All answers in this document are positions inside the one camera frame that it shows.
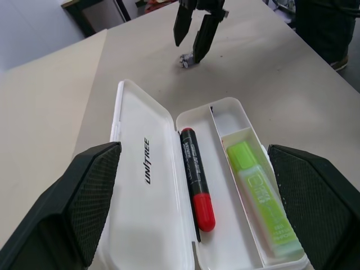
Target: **beige tabletop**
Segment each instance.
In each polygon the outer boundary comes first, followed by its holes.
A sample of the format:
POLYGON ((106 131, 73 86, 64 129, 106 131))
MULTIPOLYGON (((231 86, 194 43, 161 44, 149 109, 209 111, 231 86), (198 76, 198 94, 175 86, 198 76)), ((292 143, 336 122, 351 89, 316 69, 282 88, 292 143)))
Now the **beige tabletop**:
POLYGON ((7 129, 1 140, 0 210, 4 215, 10 208, 12 216, 1 231, 1 245, 72 155, 109 141, 123 79, 136 82, 174 119, 235 97, 266 147, 276 143, 323 156, 360 190, 360 94, 260 0, 226 0, 230 14, 210 52, 200 65, 181 69, 178 57, 191 51, 204 13, 193 15, 178 48, 177 8, 171 4, 6 74, 0 86, 6 89, 0 102, 7 96, 0 109, 7 129), (44 83, 32 74, 42 74, 44 83), (34 104, 41 109, 34 111, 34 104))

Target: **shoe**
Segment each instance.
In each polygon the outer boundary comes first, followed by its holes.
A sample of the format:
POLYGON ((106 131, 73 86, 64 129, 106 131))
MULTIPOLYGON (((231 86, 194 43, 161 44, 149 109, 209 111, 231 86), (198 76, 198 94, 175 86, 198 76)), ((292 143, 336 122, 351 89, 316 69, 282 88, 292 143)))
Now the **shoe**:
POLYGON ((340 70, 343 70, 344 68, 346 68, 346 66, 348 65, 348 61, 349 61, 349 56, 346 55, 342 60, 340 60, 338 62, 334 62, 334 63, 330 64, 330 66, 335 71, 340 71, 340 70))

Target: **dark pants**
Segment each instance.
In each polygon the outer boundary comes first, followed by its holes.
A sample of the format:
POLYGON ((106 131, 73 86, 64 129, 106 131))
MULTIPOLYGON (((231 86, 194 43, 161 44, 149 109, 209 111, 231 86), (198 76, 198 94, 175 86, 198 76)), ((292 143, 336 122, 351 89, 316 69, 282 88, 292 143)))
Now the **dark pants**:
MULTIPOLYGON (((331 3, 331 0, 317 0, 331 3)), ((359 8, 360 0, 340 0, 343 7, 359 8)), ((348 54, 353 38, 355 18, 338 10, 312 3, 312 0, 295 0, 296 32, 329 64, 342 60, 348 54)))

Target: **marker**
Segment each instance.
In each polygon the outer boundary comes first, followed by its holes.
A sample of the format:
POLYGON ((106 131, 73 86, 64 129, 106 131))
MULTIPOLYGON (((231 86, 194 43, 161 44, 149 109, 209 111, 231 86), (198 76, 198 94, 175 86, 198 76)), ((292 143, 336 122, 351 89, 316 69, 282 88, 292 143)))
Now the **marker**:
POLYGON ((181 131, 180 139, 197 225, 202 231, 210 232, 215 227, 215 216, 195 132, 185 128, 181 131))

